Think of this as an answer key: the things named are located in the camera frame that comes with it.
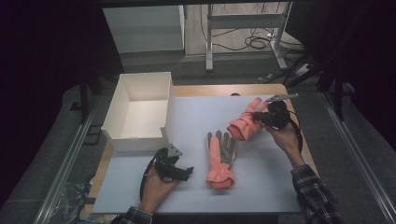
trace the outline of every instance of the dark background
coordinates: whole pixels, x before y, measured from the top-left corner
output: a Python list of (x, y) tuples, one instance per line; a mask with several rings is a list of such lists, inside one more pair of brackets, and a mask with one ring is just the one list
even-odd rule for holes
[[(329, 17), (313, 47), (319, 59), (331, 54), (352, 7), (335, 1), (323, 9)], [(372, 3), (341, 55), (353, 102), (393, 148), (395, 9), (390, 1)], [(0, 17), (3, 203), (47, 136), (63, 93), (82, 77), (115, 76), (122, 66), (98, 5), (1, 1)]]

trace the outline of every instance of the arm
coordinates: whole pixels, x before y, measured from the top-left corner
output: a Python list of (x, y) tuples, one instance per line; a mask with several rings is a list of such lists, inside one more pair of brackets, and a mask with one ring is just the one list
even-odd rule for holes
[(138, 207), (131, 206), (128, 212), (117, 219), (116, 224), (149, 224), (152, 215), (160, 203), (172, 192), (178, 181), (173, 180), (170, 183), (164, 183), (158, 175), (155, 168), (148, 172), (145, 188), (143, 190), (143, 199)]
[(288, 124), (282, 130), (265, 127), (276, 144), (288, 156), (293, 170), (293, 186), (297, 200), (305, 215), (306, 223), (342, 223), (335, 207), (336, 197), (318, 178), (312, 168), (305, 164), (298, 149), (298, 139), (293, 127)]

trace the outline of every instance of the open cardboard box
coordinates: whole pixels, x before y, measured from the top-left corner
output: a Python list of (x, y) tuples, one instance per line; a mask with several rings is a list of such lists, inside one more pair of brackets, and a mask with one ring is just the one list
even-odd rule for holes
[(158, 150), (173, 140), (170, 72), (121, 74), (102, 131), (118, 151)]

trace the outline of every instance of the rubber glove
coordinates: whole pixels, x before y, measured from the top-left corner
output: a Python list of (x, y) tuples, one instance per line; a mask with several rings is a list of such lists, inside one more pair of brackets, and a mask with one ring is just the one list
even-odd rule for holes
[(210, 157), (210, 171), (206, 183), (213, 189), (229, 189), (235, 183), (233, 178), (232, 164), (235, 157), (235, 141), (228, 133), (221, 131), (207, 134), (207, 144)]
[(230, 132), (233, 139), (238, 141), (247, 141), (250, 136), (264, 128), (259, 120), (253, 119), (254, 112), (262, 112), (268, 106), (268, 102), (262, 101), (262, 98), (257, 97), (247, 106), (239, 119), (230, 121), (230, 126), (227, 130)]

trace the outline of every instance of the white board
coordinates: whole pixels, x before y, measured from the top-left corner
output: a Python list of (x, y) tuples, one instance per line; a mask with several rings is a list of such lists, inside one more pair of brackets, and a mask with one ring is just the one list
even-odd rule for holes
[[(176, 97), (174, 145), (183, 152), (176, 166), (193, 166), (187, 182), (181, 181), (157, 213), (295, 213), (300, 212), (291, 182), (290, 162), (264, 129), (247, 142), (236, 144), (233, 164), (235, 185), (214, 190), (206, 182), (209, 159), (206, 134), (227, 131), (256, 96)], [(126, 213), (139, 205), (142, 175), (153, 152), (117, 152), (94, 204), (94, 213)]]

